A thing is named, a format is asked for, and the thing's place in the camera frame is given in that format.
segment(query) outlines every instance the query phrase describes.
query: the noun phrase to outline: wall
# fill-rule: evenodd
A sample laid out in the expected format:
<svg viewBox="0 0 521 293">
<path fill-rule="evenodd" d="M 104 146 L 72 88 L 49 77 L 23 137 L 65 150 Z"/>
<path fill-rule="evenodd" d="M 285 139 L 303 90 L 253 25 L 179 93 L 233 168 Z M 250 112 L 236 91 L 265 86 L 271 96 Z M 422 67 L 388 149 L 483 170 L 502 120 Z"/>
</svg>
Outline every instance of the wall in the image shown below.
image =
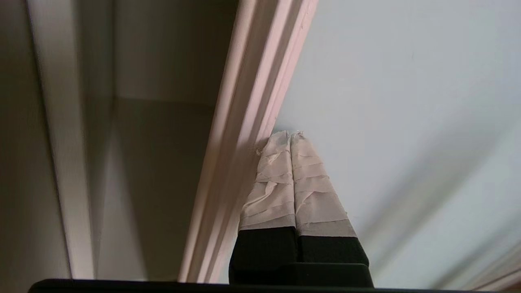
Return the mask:
<svg viewBox="0 0 521 293">
<path fill-rule="evenodd" d="M 0 4 L 0 291 L 70 277 L 25 2 Z"/>
<path fill-rule="evenodd" d="M 463 288 L 521 245 L 519 13 L 319 3 L 275 131 L 313 142 L 376 286 Z"/>
<path fill-rule="evenodd" d="M 94 278 L 74 0 L 27 1 L 73 278 Z"/>
<path fill-rule="evenodd" d="M 215 105 L 236 1 L 116 6 L 117 96 Z"/>
<path fill-rule="evenodd" d="M 100 256 L 114 104 L 114 1 L 76 1 L 94 271 Z"/>
<path fill-rule="evenodd" d="M 203 3 L 115 1 L 99 278 L 177 278 L 237 9 Z"/>
</svg>

